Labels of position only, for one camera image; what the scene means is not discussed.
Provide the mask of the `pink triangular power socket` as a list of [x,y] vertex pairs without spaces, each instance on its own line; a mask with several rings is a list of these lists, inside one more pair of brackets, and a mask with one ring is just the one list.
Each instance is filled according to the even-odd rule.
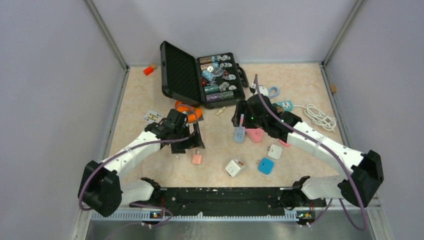
[[264,131],[260,128],[246,128],[245,132],[249,139],[255,144],[260,143],[263,139]]

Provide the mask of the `light blue power strip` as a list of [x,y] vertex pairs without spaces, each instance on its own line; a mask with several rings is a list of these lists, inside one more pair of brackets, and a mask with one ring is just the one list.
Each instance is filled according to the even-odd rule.
[[235,128],[233,140],[235,143],[241,144],[245,139],[245,127],[243,126],[244,114],[240,115],[239,126]]

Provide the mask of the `small salmon charger plug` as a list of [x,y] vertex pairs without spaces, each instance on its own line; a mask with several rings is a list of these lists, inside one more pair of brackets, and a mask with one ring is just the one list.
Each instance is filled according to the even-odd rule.
[[193,155],[191,163],[196,167],[199,167],[202,165],[203,155],[200,153],[199,150],[197,150],[196,153]]

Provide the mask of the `white charger plug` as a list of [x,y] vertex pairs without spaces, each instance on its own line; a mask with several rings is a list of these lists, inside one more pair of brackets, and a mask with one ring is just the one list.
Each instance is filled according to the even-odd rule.
[[283,148],[279,145],[271,144],[267,147],[267,156],[279,160],[283,154]]

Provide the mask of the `blue charger plug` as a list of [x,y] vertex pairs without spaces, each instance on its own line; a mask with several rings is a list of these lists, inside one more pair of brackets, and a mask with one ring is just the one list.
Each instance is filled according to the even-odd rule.
[[275,165],[273,160],[266,157],[260,160],[257,160],[256,164],[257,164],[257,170],[264,175],[269,175],[272,172]]

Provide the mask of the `white cartoon plug adapter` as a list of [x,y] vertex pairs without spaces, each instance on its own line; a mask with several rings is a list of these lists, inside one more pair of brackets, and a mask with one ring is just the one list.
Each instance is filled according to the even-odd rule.
[[246,164],[243,161],[241,161],[239,158],[233,158],[229,161],[224,169],[229,176],[234,178],[239,175],[245,167]]

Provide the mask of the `dark green cube plug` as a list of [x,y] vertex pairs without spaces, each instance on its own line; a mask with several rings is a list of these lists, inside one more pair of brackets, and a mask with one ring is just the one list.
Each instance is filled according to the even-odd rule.
[[285,111],[284,108],[277,103],[272,104],[272,109],[277,115],[280,115]]

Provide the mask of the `pink charger plug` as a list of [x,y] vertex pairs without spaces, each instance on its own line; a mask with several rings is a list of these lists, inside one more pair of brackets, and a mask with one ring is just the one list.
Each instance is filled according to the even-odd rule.
[[292,145],[291,144],[289,144],[289,143],[287,143],[287,142],[285,142],[285,141],[283,141],[283,140],[278,140],[278,142],[282,145],[282,146],[284,146],[284,147],[286,147],[286,148],[289,148],[289,147],[291,147]]

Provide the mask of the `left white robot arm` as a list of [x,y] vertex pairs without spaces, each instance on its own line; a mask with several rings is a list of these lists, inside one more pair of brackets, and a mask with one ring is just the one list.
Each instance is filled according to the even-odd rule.
[[198,121],[190,124],[186,114],[171,109],[159,122],[149,123],[118,153],[99,162],[87,163],[77,194],[79,208],[108,217],[120,206],[138,201],[149,207],[156,206],[161,194],[155,190],[157,184],[153,180],[143,178],[133,183],[122,183],[122,180],[145,158],[167,145],[171,146],[172,154],[203,149]]

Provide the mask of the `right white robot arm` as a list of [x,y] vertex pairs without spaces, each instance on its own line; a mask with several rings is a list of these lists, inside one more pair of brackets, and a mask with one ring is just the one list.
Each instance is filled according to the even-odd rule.
[[231,122],[235,127],[262,129],[268,136],[298,147],[326,163],[338,174],[327,177],[302,177],[294,183],[293,200],[307,206],[321,198],[344,199],[366,208],[384,181],[379,153],[349,148],[313,129],[296,114],[279,113],[270,99],[254,93],[238,100]]

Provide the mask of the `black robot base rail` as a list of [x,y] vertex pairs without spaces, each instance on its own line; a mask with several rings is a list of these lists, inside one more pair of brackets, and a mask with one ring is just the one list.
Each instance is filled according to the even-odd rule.
[[286,187],[168,187],[154,190],[138,204],[169,210],[174,217],[265,217],[288,211],[325,207],[324,199],[308,199],[300,189]]

